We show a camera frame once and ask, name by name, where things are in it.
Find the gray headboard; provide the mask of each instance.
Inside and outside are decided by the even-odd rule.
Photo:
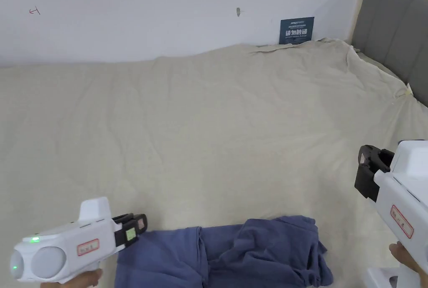
[[[428,106],[428,0],[363,0],[352,44]]]

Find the crumpled fabric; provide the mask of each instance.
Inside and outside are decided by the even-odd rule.
[[[331,285],[325,252],[303,216],[146,232],[120,252],[115,288]]]

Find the red arrow mark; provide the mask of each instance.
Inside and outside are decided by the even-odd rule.
[[[36,8],[35,10],[31,10],[31,8],[30,8],[30,14],[34,14],[34,12],[37,11],[37,13],[40,15],[40,12],[37,9],[37,6],[35,6],[35,8]]]

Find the hand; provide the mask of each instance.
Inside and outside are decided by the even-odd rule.
[[[103,271],[101,269],[95,271],[87,271],[79,274],[71,281],[60,284],[60,283],[42,283],[40,288],[88,288],[91,286],[98,285],[98,281],[101,278]]]
[[[428,288],[428,274],[422,270],[401,242],[398,241],[397,244],[390,245],[390,252],[400,263],[419,274],[421,277],[421,287]]]

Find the beige bedsheet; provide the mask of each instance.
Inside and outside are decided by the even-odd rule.
[[[24,286],[8,275],[21,237],[97,196],[152,230],[313,217],[334,287],[361,287],[365,268],[395,262],[354,189],[358,150],[406,138],[428,139],[427,108],[342,41],[2,69],[1,287]]]

